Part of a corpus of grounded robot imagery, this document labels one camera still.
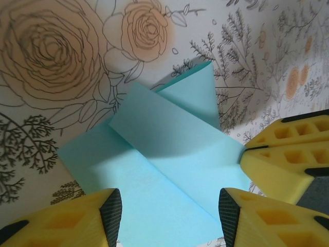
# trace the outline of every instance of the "blue sticky note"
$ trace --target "blue sticky note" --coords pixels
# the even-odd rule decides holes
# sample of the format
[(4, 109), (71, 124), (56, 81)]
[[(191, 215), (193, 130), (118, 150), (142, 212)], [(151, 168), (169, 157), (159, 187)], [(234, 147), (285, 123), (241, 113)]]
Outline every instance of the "blue sticky note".
[(109, 126), (214, 219), (221, 188), (249, 188), (242, 144), (140, 84)]
[(220, 223), (107, 122), (69, 142), (58, 154), (86, 193), (120, 189), (119, 240), (124, 247), (191, 247), (221, 236)]
[(211, 62), (202, 63), (178, 76), (156, 92), (219, 129), (220, 118), (213, 70)]
[[(119, 239), (124, 247), (196, 246), (223, 235), (217, 209), (221, 184), (217, 181), (231, 177), (227, 187), (248, 188), (236, 166), (243, 147), (216, 130), (219, 117), (211, 63), (195, 67), (156, 93), (133, 86), (114, 118), (67, 143), (58, 154), (86, 193), (120, 189)], [(132, 103), (141, 103), (144, 109), (137, 107), (139, 114), (130, 116)], [(162, 121), (143, 115), (155, 111), (163, 111)], [(126, 120), (132, 119), (136, 121), (132, 129), (140, 131), (137, 135), (125, 128), (130, 128)], [(215, 164), (213, 153), (223, 153), (223, 148), (228, 151)], [(202, 164), (182, 164), (192, 157), (205, 159)]]

